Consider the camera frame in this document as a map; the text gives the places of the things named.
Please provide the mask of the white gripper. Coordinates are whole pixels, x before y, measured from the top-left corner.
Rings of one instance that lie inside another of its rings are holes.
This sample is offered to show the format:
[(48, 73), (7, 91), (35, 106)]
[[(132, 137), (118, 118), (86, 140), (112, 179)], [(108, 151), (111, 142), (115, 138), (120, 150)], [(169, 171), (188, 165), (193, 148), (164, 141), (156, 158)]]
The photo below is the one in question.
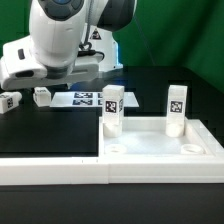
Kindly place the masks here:
[(30, 53), (29, 36), (3, 45), (0, 59), (0, 87), (16, 90), (93, 80), (98, 76), (100, 55), (78, 57), (63, 70), (52, 70), (39, 63)]

